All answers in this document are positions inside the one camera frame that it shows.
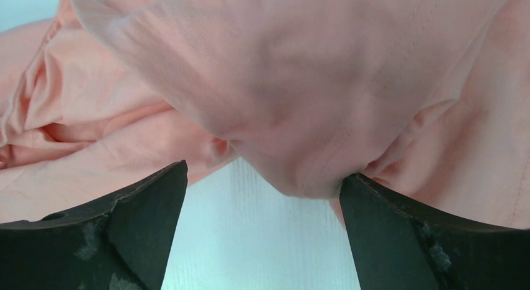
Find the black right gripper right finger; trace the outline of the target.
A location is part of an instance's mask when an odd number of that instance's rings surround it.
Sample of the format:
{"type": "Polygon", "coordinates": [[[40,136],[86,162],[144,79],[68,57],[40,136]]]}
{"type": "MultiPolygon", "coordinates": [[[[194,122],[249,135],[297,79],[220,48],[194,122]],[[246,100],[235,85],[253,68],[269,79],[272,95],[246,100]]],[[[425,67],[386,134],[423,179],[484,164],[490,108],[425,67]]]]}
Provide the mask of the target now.
{"type": "Polygon", "coordinates": [[[529,231],[455,216],[362,174],[339,197],[361,289],[528,289],[529,231]]]}

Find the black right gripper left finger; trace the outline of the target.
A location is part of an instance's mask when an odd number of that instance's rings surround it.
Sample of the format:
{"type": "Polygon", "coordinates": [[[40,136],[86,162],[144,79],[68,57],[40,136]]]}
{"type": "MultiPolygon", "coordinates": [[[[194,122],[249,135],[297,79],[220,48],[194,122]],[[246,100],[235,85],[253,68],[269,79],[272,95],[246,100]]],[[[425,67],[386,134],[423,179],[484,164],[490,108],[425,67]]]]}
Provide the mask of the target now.
{"type": "Polygon", "coordinates": [[[174,163],[40,221],[1,224],[1,288],[161,289],[187,171],[174,163]]]}

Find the pink t-shirt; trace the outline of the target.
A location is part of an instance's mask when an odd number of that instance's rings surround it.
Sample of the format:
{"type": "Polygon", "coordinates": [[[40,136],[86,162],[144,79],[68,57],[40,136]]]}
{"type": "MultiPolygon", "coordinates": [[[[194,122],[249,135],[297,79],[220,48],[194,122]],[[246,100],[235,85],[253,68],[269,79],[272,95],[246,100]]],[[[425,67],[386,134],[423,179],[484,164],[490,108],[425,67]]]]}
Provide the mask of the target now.
{"type": "Polygon", "coordinates": [[[2,222],[238,157],[528,228],[529,0],[60,0],[1,34],[2,222]]]}

